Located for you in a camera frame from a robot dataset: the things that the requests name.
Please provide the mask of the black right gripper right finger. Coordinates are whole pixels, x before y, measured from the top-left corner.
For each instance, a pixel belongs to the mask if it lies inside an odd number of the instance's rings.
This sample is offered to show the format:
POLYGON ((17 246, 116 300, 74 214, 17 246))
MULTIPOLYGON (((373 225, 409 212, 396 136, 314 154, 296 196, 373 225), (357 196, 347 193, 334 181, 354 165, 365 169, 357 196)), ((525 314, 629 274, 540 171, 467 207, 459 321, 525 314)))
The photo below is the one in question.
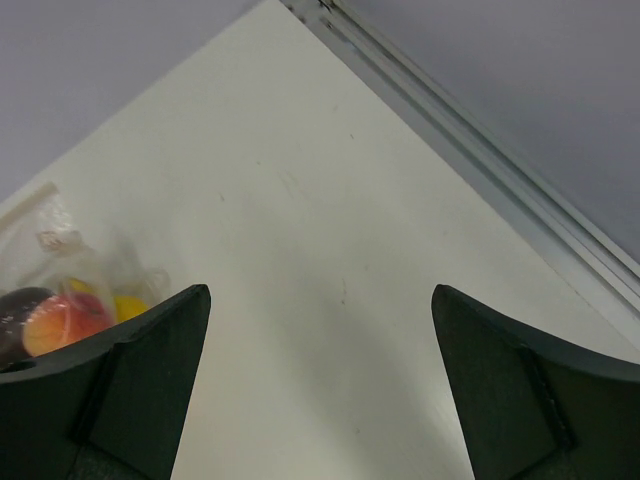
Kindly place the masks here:
POLYGON ((639 366, 439 285, 432 317, 477 479, 636 479, 639 366))

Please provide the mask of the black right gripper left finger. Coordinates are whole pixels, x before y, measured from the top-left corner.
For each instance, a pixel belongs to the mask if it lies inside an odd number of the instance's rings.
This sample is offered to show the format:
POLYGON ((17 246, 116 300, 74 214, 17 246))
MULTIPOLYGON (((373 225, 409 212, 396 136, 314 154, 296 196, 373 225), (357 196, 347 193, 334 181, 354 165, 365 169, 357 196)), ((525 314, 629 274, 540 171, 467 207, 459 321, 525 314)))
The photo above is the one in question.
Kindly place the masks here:
POLYGON ((192 285, 146 313, 1 372, 4 479, 168 479, 210 316, 192 285))

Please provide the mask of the yellow banana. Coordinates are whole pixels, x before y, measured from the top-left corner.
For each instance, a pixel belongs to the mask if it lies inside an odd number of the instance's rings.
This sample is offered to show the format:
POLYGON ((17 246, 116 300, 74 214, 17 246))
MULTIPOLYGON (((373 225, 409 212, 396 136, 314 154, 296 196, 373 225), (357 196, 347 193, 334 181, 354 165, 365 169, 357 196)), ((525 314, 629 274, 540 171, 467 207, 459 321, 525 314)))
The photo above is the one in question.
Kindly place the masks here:
MULTIPOLYGON (((71 278, 69 284, 73 292, 96 295, 96 290, 81 280, 71 278)), ((115 295, 113 302, 118 323, 131 320, 149 310, 149 306, 135 296, 115 295)))

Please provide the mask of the clear zip top bag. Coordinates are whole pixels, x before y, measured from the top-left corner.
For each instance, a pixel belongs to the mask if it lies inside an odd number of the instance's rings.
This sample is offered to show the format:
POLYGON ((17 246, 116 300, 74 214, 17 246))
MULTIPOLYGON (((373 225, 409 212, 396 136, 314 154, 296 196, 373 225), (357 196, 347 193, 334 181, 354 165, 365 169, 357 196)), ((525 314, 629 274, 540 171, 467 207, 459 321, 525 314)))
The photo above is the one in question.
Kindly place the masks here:
MULTIPOLYGON (((46 288, 54 295, 79 293, 70 289, 71 278, 96 290, 95 296, 113 315, 114 326, 121 324, 116 320, 115 295, 138 297, 150 309, 166 297, 170 286, 168 273, 143 267, 132 247, 108 254, 93 249, 59 190, 46 184, 1 213, 1 297, 24 287, 46 288)), ((2 371, 18 369, 33 358, 2 371)))

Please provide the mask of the dark red apple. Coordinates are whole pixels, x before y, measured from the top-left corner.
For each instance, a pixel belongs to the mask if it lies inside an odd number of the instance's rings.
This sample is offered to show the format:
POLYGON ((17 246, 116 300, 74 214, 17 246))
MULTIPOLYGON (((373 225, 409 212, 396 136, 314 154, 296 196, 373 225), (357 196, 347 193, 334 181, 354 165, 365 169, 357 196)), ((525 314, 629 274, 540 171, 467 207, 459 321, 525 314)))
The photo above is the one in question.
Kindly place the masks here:
POLYGON ((1 369, 31 357, 22 334, 31 313, 54 292, 42 287, 24 287, 1 297, 1 369))

